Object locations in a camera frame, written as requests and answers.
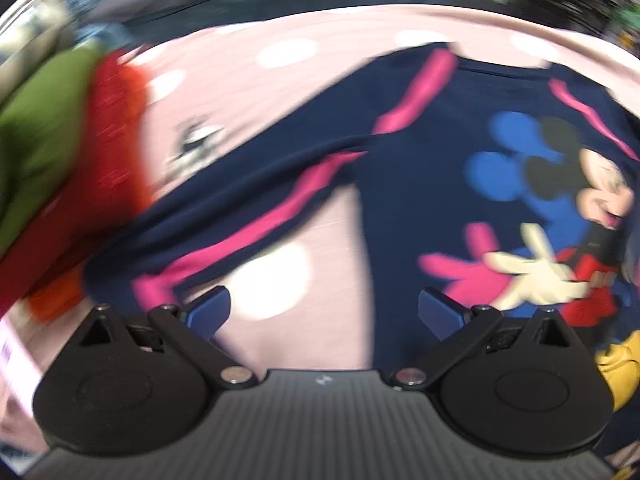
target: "gray ribbed panel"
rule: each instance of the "gray ribbed panel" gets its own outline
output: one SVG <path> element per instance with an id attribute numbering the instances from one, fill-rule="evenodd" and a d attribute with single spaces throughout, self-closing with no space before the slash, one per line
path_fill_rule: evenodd
<path id="1" fill-rule="evenodd" d="M 556 461 L 503 458 L 457 436 L 423 394 L 374 371 L 277 370 L 223 394 L 193 433 L 162 451 L 103 459 L 55 450 L 28 480 L 608 480 L 591 453 Z"/>

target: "pink hand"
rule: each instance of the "pink hand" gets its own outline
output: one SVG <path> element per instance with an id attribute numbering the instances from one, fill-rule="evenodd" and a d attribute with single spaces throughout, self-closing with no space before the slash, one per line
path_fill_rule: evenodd
<path id="1" fill-rule="evenodd" d="M 509 285 L 511 276 L 490 269 L 482 262 L 485 253 L 499 250 L 494 230 L 484 222 L 465 228 L 466 247 L 474 262 L 460 260 L 441 253 L 424 254 L 418 258 L 420 268 L 437 278 L 452 280 L 443 292 L 452 300 L 472 307 L 489 304 Z"/>

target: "green cloth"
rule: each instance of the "green cloth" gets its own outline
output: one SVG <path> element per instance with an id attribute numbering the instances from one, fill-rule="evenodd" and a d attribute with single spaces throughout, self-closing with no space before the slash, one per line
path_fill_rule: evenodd
<path id="1" fill-rule="evenodd" d="M 0 257 L 73 168 L 103 57 L 94 46 L 57 54 L 0 111 Z"/>

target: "orange garment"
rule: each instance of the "orange garment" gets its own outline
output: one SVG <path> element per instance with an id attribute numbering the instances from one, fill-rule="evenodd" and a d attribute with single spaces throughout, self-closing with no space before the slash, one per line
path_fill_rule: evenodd
<path id="1" fill-rule="evenodd" d="M 126 140 L 124 148 L 130 168 L 130 186 L 134 210 L 137 213 L 144 211 L 152 203 L 152 193 L 146 184 L 143 165 L 140 160 L 142 150 L 140 144 L 140 123 L 142 113 L 146 107 L 146 77 L 137 67 L 131 65 L 120 66 L 120 76 L 127 89 L 127 117 L 126 132 L 123 138 Z M 33 317 L 39 321 L 55 319 L 67 310 L 73 308 L 84 298 L 82 290 L 82 270 L 87 250 L 95 247 L 95 239 L 86 240 L 87 247 L 83 243 L 70 248 L 30 290 L 28 305 Z"/>

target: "cartoon character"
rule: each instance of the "cartoon character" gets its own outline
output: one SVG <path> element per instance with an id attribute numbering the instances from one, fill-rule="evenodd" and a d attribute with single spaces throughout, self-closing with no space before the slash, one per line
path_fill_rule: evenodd
<path id="1" fill-rule="evenodd" d="M 207 126 L 207 117 L 192 118 L 180 124 L 182 135 L 177 154 L 166 162 L 165 182 L 191 175 L 208 166 L 216 157 L 216 144 L 222 127 Z"/>
<path id="2" fill-rule="evenodd" d="M 500 126 L 513 126 L 514 121 L 529 130 L 516 130 L 518 137 L 505 134 Z M 522 224 L 525 247 L 510 252 L 498 250 L 490 226 L 470 224 L 466 240 L 477 261 L 432 253 L 421 256 L 419 265 L 451 280 L 444 292 L 466 306 L 487 303 L 511 310 L 563 304 L 561 313 L 568 323 L 596 326 L 616 311 L 609 287 L 618 270 L 619 228 L 633 204 L 633 191 L 620 168 L 581 145 L 577 131 L 563 120 L 543 118 L 533 124 L 532 118 L 510 112 L 494 126 L 498 142 L 516 156 L 509 160 L 484 152 L 472 158 L 467 168 L 472 187 L 492 200 L 520 197 L 547 223 L 544 228 Z M 500 165 L 502 174 L 495 178 L 483 173 L 500 170 Z M 505 169 L 510 178 L 505 179 Z"/>

